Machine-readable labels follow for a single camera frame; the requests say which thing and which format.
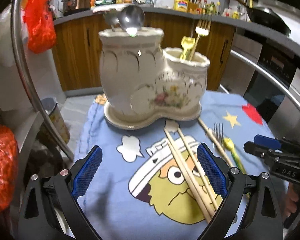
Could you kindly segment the wooden chopstick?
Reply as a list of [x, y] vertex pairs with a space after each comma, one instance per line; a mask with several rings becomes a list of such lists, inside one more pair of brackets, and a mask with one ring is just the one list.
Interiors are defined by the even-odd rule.
[[178, 131], [178, 133], [179, 133], [179, 135], [180, 135], [180, 137], [181, 137], [181, 139], [182, 139], [182, 141], [183, 141], [183, 143], [184, 143], [186, 149], [187, 149], [188, 152], [189, 152], [189, 155], [191, 156], [191, 158], [192, 158], [192, 160], [193, 160], [193, 162], [194, 162], [194, 164], [195, 164], [195, 166], [196, 166], [196, 168], [197, 168], [197, 170], [198, 170], [198, 173], [199, 173], [199, 175], [200, 175], [200, 177], [201, 177], [201, 179], [202, 179], [202, 181], [203, 181], [203, 183], [204, 183], [204, 186], [205, 186], [205, 188], [206, 188], [206, 190], [207, 190], [207, 193], [208, 193], [208, 195], [209, 195], [209, 197], [210, 197], [210, 199], [211, 199], [211, 202], [213, 203], [213, 206], [214, 206], [214, 208], [215, 208], [215, 211], [217, 211], [218, 205], [217, 205], [217, 202], [216, 202], [216, 200], [215, 200], [215, 193], [212, 191], [211, 188], [209, 188], [209, 182], [208, 182], [208, 180], [205, 178], [205, 172], [204, 172], [203, 168], [201, 167], [201, 165], [200, 165], [198, 159], [197, 159], [196, 156], [194, 155], [193, 150], [190, 148], [190, 146], [189, 146], [189, 144], [188, 144], [188, 142], [187, 142], [185, 136], [183, 135], [181, 129], [178, 128], [177, 131]]
[[212, 132], [209, 130], [209, 128], [206, 126], [206, 124], [203, 122], [203, 120], [201, 118], [198, 118], [198, 122], [202, 126], [202, 128], [204, 129], [205, 133], [210, 138], [210, 140], [214, 143], [217, 150], [219, 151], [220, 156], [223, 158], [223, 160], [226, 162], [226, 164], [229, 167], [234, 167], [234, 164], [232, 163], [232, 161], [226, 154], [225, 150], [223, 150], [221, 144], [217, 141], [216, 137], [212, 134]]
[[169, 131], [165, 128], [164, 132], [168, 139], [168, 146], [173, 154], [177, 165], [180, 168], [182, 175], [184, 176], [188, 186], [190, 187], [190, 190], [195, 200], [197, 201], [198, 206], [200, 207], [205, 219], [208, 223], [210, 223], [216, 211], [205, 186], [199, 185], [198, 181], [193, 175], [192, 170], [189, 168], [186, 160], [183, 158], [181, 152], [179, 151], [179, 148], [175, 146], [174, 140], [170, 135]]

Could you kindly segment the yellow green tulip utensil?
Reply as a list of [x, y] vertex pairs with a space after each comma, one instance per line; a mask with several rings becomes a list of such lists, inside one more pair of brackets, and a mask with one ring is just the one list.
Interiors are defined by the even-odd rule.
[[230, 151], [231, 156], [232, 156], [233, 160], [235, 161], [236, 166], [239, 168], [239, 170], [243, 174], [246, 174], [247, 172], [244, 168], [243, 163], [240, 160], [239, 155], [236, 152], [235, 145], [234, 145], [233, 141], [230, 138], [224, 138], [223, 142], [224, 142], [225, 147]]
[[183, 36], [183, 38], [181, 40], [181, 47], [182, 47], [183, 51], [182, 51], [179, 59], [187, 60], [187, 58], [190, 55], [191, 50], [194, 47], [195, 40], [196, 40], [195, 38]]

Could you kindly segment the silver fork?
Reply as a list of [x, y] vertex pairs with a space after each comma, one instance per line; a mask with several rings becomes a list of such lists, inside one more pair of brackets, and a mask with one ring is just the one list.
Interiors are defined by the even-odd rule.
[[224, 127], [222, 123], [215, 122], [213, 127], [213, 135], [215, 136], [218, 143], [224, 147]]

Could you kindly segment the gold fork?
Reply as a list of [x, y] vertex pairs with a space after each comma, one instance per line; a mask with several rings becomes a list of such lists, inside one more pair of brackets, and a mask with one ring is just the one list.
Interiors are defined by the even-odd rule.
[[209, 14], [204, 14], [201, 16], [195, 31], [197, 34], [194, 47], [191, 50], [189, 60], [192, 61], [201, 37], [206, 37], [209, 35], [211, 29], [211, 16]]

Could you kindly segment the large silver spoon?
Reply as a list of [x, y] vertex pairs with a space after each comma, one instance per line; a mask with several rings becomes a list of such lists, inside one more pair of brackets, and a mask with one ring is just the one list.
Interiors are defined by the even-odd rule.
[[129, 5], [124, 7], [118, 15], [120, 27], [131, 37], [134, 37], [145, 21], [145, 14], [141, 7]]

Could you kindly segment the cream ceramic holder saucer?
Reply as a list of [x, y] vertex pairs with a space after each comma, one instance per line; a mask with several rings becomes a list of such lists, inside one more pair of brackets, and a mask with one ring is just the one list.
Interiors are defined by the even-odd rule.
[[107, 122], [111, 125], [113, 125], [116, 128], [119, 129], [125, 129], [125, 130], [136, 130], [136, 129], [142, 129], [145, 128], [155, 121], [161, 119], [161, 118], [166, 118], [166, 119], [171, 119], [175, 121], [192, 121], [196, 118], [198, 118], [201, 114], [202, 111], [202, 106], [200, 102], [194, 107], [194, 109], [190, 112], [190, 114], [182, 116], [181, 114], [170, 114], [170, 113], [154, 113], [152, 116], [146, 118], [145, 120], [141, 121], [124, 121], [120, 118], [118, 118], [115, 115], [115, 111], [111, 107], [109, 102], [106, 102], [104, 105], [104, 117], [107, 120]]

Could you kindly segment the blue cartoon cloth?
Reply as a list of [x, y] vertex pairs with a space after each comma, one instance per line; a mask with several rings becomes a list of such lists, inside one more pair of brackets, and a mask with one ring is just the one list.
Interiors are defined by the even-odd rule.
[[[257, 134], [275, 137], [256, 109], [240, 95], [211, 91], [205, 92], [201, 104], [200, 118], [208, 128], [223, 124], [247, 173], [268, 171], [262, 160], [243, 150]], [[228, 115], [239, 125], [232, 128], [225, 120]], [[202, 142], [217, 155], [197, 120], [159, 119], [146, 128], [125, 131], [106, 121], [104, 106], [96, 101], [90, 106], [75, 159], [83, 159], [95, 145], [102, 148], [103, 159], [78, 203], [102, 239], [197, 239], [204, 231], [207, 221], [167, 145], [164, 129], [203, 185], [178, 128], [195, 156]]]

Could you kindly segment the small trash bin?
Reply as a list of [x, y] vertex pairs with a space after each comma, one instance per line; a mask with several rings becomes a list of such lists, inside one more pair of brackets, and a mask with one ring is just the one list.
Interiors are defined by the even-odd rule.
[[[70, 141], [70, 133], [65, 124], [65, 121], [61, 115], [61, 110], [59, 109], [58, 102], [56, 98], [44, 98], [41, 100], [41, 103], [49, 116], [50, 120], [54, 124], [57, 131], [60, 133], [60, 136], [67, 144]], [[49, 134], [48, 130], [44, 125], [40, 127], [40, 131], [38, 133], [38, 140], [42, 142], [42, 144], [51, 147], [56, 147], [57, 144], [54, 139]]]

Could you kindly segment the red plastic bag lower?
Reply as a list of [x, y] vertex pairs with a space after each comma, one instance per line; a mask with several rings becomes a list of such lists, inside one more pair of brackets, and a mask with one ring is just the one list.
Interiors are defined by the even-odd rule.
[[10, 205], [18, 173], [18, 144], [13, 132], [0, 125], [0, 213]]

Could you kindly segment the cream ceramic utensil holder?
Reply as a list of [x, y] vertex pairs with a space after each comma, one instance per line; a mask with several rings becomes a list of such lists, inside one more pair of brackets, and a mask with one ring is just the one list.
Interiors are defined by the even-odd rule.
[[164, 31], [141, 28], [134, 37], [116, 28], [100, 31], [100, 80], [107, 102], [124, 121], [141, 121], [157, 112], [190, 114], [207, 88], [209, 59], [182, 49], [162, 48]]

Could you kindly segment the black wok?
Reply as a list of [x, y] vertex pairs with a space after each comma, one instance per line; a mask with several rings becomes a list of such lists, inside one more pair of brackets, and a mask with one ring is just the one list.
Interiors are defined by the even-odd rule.
[[243, 5], [248, 13], [249, 19], [251, 22], [263, 25], [283, 35], [289, 36], [291, 33], [290, 28], [288, 25], [285, 24], [283, 19], [273, 12], [272, 9], [266, 7], [249, 7], [247, 3], [242, 0], [235, 0], [241, 5]]

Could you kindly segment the red plastic bag hanging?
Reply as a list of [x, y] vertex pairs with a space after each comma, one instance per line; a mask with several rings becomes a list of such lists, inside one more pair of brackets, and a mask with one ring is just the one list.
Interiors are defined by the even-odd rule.
[[28, 49], [40, 54], [57, 42], [49, 0], [27, 0], [23, 21], [27, 25]]

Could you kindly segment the wooden knife block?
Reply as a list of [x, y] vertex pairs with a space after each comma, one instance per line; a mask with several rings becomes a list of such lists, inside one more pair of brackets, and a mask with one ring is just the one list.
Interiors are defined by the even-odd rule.
[[187, 12], [194, 15], [200, 15], [201, 9], [197, 3], [189, 2]]

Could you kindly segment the white dish towel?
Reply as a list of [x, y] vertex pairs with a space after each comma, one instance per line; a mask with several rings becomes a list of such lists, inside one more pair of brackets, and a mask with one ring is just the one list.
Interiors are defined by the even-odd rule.
[[121, 11], [124, 7], [126, 7], [126, 4], [106, 4], [106, 5], [101, 5], [94, 7], [92, 10], [93, 14], [98, 14], [98, 13], [104, 13], [104, 12], [109, 12], [109, 11]]

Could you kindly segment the electric pressure cooker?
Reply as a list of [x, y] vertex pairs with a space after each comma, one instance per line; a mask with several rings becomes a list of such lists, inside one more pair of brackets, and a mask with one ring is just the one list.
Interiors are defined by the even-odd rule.
[[91, 7], [91, 0], [62, 0], [62, 3], [64, 16], [86, 11]]

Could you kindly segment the yellow cooking oil bottle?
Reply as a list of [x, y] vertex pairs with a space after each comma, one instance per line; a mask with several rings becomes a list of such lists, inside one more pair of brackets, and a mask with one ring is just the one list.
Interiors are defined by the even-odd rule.
[[174, 0], [173, 9], [175, 11], [187, 12], [189, 0]]

